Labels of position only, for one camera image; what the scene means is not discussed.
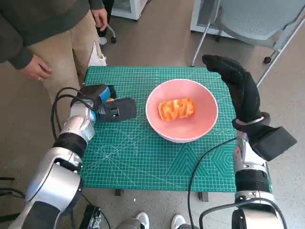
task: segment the concrete floor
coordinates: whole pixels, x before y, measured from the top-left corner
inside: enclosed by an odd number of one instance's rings
[[[118,43],[109,43],[103,48],[108,64],[190,65],[201,37],[189,31],[192,6],[193,1],[153,0],[138,22],[112,18],[111,26],[117,32]],[[293,229],[305,225],[304,37],[303,27],[260,87],[261,110],[271,114],[272,125],[283,125],[298,140],[297,145],[269,163],[274,195],[289,228]],[[196,66],[204,66],[200,60],[204,53],[228,56],[242,63],[257,80],[265,67],[262,60],[271,52],[233,39],[217,43],[208,35]],[[8,63],[0,64],[0,74],[0,176],[15,177],[13,187],[25,191],[39,160],[52,145],[51,105],[39,82],[26,80]],[[140,211],[148,213],[152,229],[169,229],[176,213],[188,219],[186,192],[126,190],[119,198],[113,196],[113,190],[85,189],[84,194],[103,209],[113,228]],[[196,225],[200,212],[233,200],[233,193],[211,193],[210,202],[201,203],[193,193],[191,206]],[[0,214],[20,211],[22,206],[19,199],[2,197]],[[77,225],[85,206],[82,199],[76,207]],[[224,210],[209,215],[206,228],[231,228],[231,212]],[[0,225],[0,228],[6,227],[7,224]],[[64,219],[59,228],[71,228],[70,221]]]

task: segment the trouser leg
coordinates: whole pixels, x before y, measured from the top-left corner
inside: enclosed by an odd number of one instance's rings
[[[111,12],[114,5],[114,0],[103,0],[105,10],[107,11],[107,21],[110,22]],[[97,28],[97,33],[100,37],[104,37],[107,33],[107,28],[103,31],[100,31],[100,28]]]
[[[179,229],[192,229],[190,224],[182,224]]]
[[[126,219],[115,229],[144,229],[144,225],[137,219]]]
[[[71,29],[71,41],[76,69],[80,75],[80,83],[82,83],[85,79],[94,44],[98,55],[97,58],[104,59],[99,46],[99,36],[95,29],[95,21],[90,11]]]
[[[52,69],[52,76],[43,83],[48,91],[51,103],[54,102],[56,93],[61,88],[74,87],[79,89],[69,31],[56,34],[28,48],[35,55],[41,57]],[[68,90],[66,93],[76,94],[72,90]],[[69,117],[70,102],[70,98],[63,98],[57,103],[61,122],[66,121]]]

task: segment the pink bowl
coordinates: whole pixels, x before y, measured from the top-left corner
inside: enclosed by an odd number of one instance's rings
[[[194,99],[196,112],[188,118],[163,121],[158,105],[164,101],[190,97]],[[146,102],[146,117],[161,137],[176,143],[195,141],[208,133],[218,117],[217,102],[212,93],[200,83],[186,79],[166,81],[157,86]]]

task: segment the gray chair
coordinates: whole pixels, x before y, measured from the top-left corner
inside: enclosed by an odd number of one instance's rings
[[[192,61],[211,24],[220,31],[251,45],[273,49],[264,63],[270,63],[257,86],[266,77],[278,57],[305,21],[305,0],[209,0],[213,9]]]

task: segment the dark green sweater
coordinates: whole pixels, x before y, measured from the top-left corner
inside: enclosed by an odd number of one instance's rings
[[[0,0],[0,62],[24,68],[33,57],[26,48],[73,28],[102,0]]]

